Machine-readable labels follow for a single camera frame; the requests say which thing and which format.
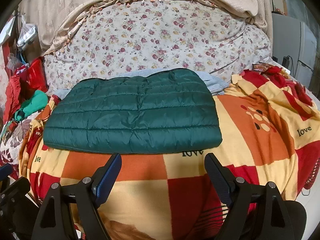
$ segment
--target red cloth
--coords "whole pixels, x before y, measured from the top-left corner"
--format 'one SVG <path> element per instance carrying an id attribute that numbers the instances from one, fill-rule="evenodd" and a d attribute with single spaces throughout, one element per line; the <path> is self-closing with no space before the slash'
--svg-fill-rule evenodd
<path id="1" fill-rule="evenodd" d="M 20 109 L 21 103 L 24 99 L 20 96 L 20 77 L 12 76 L 9 79 L 9 83 L 5 94 L 7 96 L 7 101 L 4 107 L 4 114 L 3 114 L 3 123 L 6 123 L 13 114 Z"/>
<path id="2" fill-rule="evenodd" d="M 311 98 L 306 94 L 306 88 L 303 87 L 299 82 L 294 82 L 289 79 L 285 79 L 284 76 L 280 74 L 282 68 L 273 66 L 268 68 L 265 72 L 261 74 L 266 75 L 270 81 L 275 84 L 278 88 L 290 87 L 292 95 L 299 99 L 302 103 L 312 106 Z"/>

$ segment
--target quilted green fabric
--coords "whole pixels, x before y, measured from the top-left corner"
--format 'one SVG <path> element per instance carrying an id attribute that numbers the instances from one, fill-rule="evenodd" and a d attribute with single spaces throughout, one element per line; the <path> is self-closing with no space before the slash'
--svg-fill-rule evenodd
<path id="1" fill-rule="evenodd" d="M 83 80 L 53 110 L 43 138 L 91 153 L 176 153 L 222 141 L 212 95 L 188 69 Z"/>

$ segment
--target silver bolt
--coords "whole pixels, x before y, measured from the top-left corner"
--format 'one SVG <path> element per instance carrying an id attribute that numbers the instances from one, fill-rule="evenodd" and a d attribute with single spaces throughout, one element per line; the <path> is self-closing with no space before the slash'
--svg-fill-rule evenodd
<path id="1" fill-rule="evenodd" d="M 55 182 L 51 185 L 51 188 L 56 189 L 57 187 L 59 187 L 59 183 Z"/>
<path id="2" fill-rule="evenodd" d="M 82 182 L 83 182 L 84 184 L 87 184 L 87 183 L 89 183 L 90 181 L 91 181 L 91 178 L 90 178 L 90 177 L 85 177 L 85 178 L 82 179 Z"/>
<path id="3" fill-rule="evenodd" d="M 244 178 L 242 178 L 242 177 L 236 177 L 236 182 L 238 182 L 238 183 L 244 183 Z"/>
<path id="4" fill-rule="evenodd" d="M 268 185 L 269 185 L 269 187 L 271 187 L 271 188 L 275 188 L 275 187 L 276 187 L 276 184 L 275 184 L 274 182 L 272 182 L 272 181 L 270 181 L 270 182 L 268 183 Z"/>

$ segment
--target blue gripper pad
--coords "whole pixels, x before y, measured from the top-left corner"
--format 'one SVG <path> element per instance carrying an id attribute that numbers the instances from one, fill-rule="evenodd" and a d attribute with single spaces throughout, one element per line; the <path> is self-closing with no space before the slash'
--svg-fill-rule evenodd
<path id="1" fill-rule="evenodd" d="M 204 168 L 208 173 L 220 201 L 230 207 L 233 204 L 230 185 L 218 167 L 218 165 L 221 166 L 221 164 L 215 163 L 214 160 L 218 162 L 213 153 L 207 154 L 204 158 Z"/>
<path id="2" fill-rule="evenodd" d="M 92 192 L 97 197 L 95 205 L 98 208 L 101 204 L 105 203 L 109 197 L 114 183 L 121 170 L 122 160 L 119 153 L 113 154 L 106 165 L 96 170 L 92 183 Z"/>
<path id="3" fill-rule="evenodd" d="M 6 165 L 0 167 L 0 181 L 4 180 L 11 173 L 13 173 L 13 168 L 9 163 L 7 163 Z"/>

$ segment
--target clear plastic bag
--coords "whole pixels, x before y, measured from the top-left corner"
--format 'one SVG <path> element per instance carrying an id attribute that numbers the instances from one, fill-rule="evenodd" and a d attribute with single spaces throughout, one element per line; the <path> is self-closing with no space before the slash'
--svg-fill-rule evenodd
<path id="1" fill-rule="evenodd" d="M 24 51 L 28 44 L 32 43 L 38 35 L 38 28 L 36 25 L 27 23 L 24 16 L 21 16 L 22 28 L 17 42 L 18 49 Z"/>
<path id="2" fill-rule="evenodd" d="M 17 57 L 13 54 L 10 53 L 8 55 L 8 64 L 7 64 L 7 68 L 9 68 L 10 70 L 12 70 L 12 72 L 15 72 L 15 70 L 17 68 L 20 68 L 23 66 L 23 63 L 17 59 Z"/>

